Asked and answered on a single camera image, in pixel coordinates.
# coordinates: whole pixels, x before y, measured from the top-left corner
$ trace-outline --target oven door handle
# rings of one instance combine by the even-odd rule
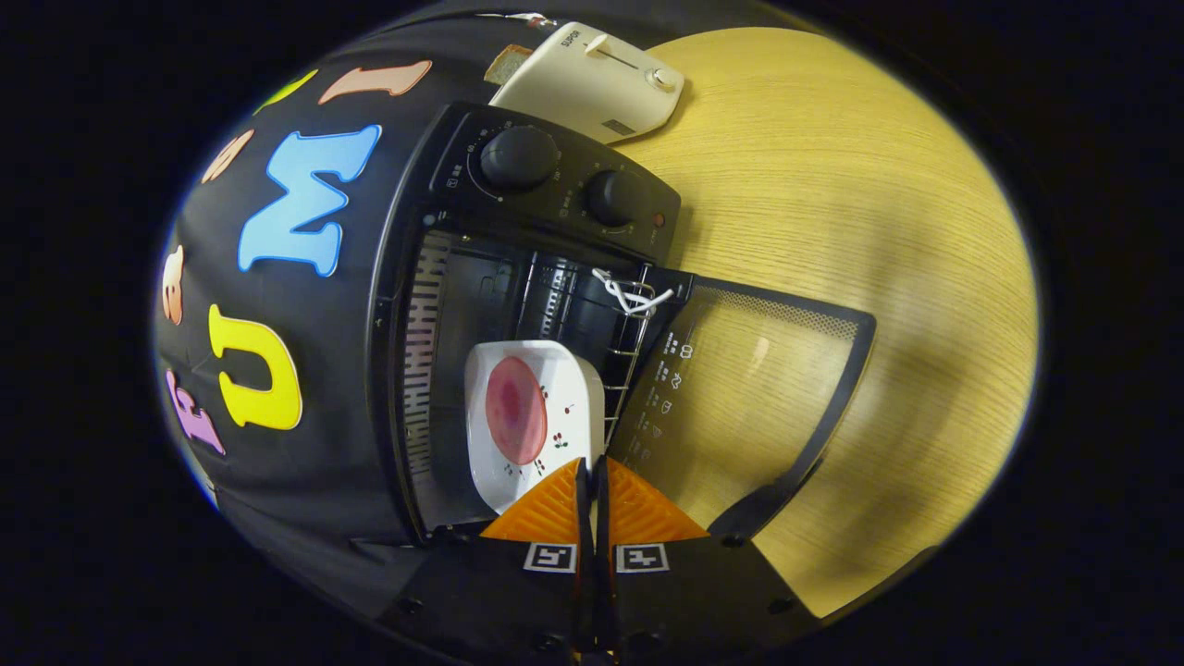
[[[818,470],[826,453],[835,428],[843,417],[847,405],[851,402],[863,367],[867,365],[868,356],[871,352],[871,342],[875,339],[876,320],[868,313],[857,313],[855,340],[851,354],[843,366],[843,373],[838,379],[838,386],[831,396],[830,402],[823,411],[818,425],[810,435],[802,453],[790,466],[790,469],[778,476],[772,484],[761,486],[748,493],[739,501],[723,511],[707,531],[712,534],[734,534],[744,538],[752,538],[761,531],[785,505],[798,494],[798,491],[810,480],[810,476]]]

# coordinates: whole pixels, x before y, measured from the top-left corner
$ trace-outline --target letter m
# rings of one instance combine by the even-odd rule
[[[333,275],[341,250],[341,225],[327,220],[316,231],[297,229],[346,207],[349,198],[316,174],[332,173],[342,182],[358,178],[381,134],[377,124],[352,134],[289,134],[268,162],[268,175],[287,193],[243,225],[239,270],[245,273],[258,260],[283,260],[310,263],[321,277]]]

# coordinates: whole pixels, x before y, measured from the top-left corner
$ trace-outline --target wooden table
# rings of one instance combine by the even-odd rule
[[[690,83],[664,128],[614,147],[683,197],[670,265],[877,320],[825,462],[755,538],[825,615],[946,539],[1006,461],[1037,357],[1024,238],[958,130],[836,41],[734,28],[651,52]],[[792,420],[810,402],[787,377],[753,404],[733,364],[700,373],[718,378],[714,412]],[[696,428],[678,446],[695,461],[678,484],[643,473],[704,526],[797,453],[759,430]]]

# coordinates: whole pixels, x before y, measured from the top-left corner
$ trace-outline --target pink letter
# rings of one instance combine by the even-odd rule
[[[181,421],[181,430],[191,440],[197,437],[212,446],[219,454],[226,455],[214,433],[214,424],[210,421],[210,415],[204,409],[194,409],[193,396],[185,389],[176,388],[176,376],[172,370],[165,371],[165,380],[168,382],[168,396],[173,398],[173,406],[176,408],[176,417]]]

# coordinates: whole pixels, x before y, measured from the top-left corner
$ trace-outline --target black knob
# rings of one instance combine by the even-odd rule
[[[649,214],[650,191],[628,171],[601,171],[585,187],[592,217],[606,226],[624,226]]]
[[[559,148],[549,134],[533,127],[511,127],[481,151],[481,173],[498,190],[525,191],[551,178]]]

